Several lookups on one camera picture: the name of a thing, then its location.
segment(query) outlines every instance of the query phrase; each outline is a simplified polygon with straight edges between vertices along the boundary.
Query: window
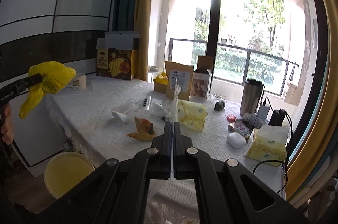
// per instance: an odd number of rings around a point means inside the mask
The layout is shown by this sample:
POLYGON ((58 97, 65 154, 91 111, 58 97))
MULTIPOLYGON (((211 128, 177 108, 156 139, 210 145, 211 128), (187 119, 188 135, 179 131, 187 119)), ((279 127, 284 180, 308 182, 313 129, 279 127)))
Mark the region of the window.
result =
POLYGON ((196 65, 197 55, 206 50, 210 4, 211 0, 152 0, 148 64, 164 68, 164 61, 170 60, 196 65))
POLYGON ((277 96, 274 107, 299 120, 317 61, 315 0, 157 1, 149 64, 196 67, 198 55, 213 56, 212 93, 240 103, 245 80, 255 78, 277 96))

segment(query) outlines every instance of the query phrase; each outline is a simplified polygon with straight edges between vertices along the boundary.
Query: yellow tissue package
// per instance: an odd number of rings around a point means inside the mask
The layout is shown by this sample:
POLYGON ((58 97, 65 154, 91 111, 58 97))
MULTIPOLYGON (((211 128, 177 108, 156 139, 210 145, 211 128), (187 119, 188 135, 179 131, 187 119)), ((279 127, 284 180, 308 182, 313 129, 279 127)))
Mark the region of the yellow tissue package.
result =
POLYGON ((50 61, 30 67, 28 76, 35 74, 41 74, 42 82, 28 88, 29 95, 20 108, 20 118, 25 118, 46 94, 56 94, 63 89, 76 71, 62 63, 50 61))
POLYGON ((195 131, 203 131, 207 108, 205 105, 185 100, 177 103, 179 122, 195 131))
MULTIPOLYGON (((253 129, 245 150, 245 156, 258 160, 279 160, 284 161, 287 152, 285 144, 289 130, 281 126, 262 126, 260 129, 253 129)), ((273 166, 279 166, 278 162, 267 162, 273 166)))

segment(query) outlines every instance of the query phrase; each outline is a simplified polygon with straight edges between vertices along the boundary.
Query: brown paper bag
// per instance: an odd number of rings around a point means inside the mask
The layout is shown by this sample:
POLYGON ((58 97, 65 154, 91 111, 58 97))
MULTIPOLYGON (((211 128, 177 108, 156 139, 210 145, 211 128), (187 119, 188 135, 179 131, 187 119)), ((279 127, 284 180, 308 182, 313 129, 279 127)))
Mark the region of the brown paper bag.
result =
POLYGON ((165 65, 169 80, 167 85, 167 97, 174 99, 175 78, 177 78, 177 82, 182 89, 179 94, 179 99, 189 100, 194 66, 187 66, 168 61, 165 62, 165 65))

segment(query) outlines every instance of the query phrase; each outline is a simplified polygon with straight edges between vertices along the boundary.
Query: paper cup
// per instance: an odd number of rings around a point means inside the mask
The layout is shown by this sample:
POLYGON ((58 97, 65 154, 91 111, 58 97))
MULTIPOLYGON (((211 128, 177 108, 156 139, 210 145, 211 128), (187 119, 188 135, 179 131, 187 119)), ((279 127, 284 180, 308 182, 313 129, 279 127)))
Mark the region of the paper cup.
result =
POLYGON ((71 81, 71 85, 75 90, 83 90, 87 87, 86 85, 86 75, 79 73, 71 81))

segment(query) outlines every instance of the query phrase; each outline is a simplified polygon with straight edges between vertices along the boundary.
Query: small figurine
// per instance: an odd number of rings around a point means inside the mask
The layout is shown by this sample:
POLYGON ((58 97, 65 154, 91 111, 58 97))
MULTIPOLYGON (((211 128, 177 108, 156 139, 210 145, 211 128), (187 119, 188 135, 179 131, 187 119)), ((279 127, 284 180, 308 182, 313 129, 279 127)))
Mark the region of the small figurine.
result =
POLYGON ((223 100, 220 100, 216 102, 214 110, 221 111, 221 110, 224 110, 224 107, 225 107, 225 102, 223 100))

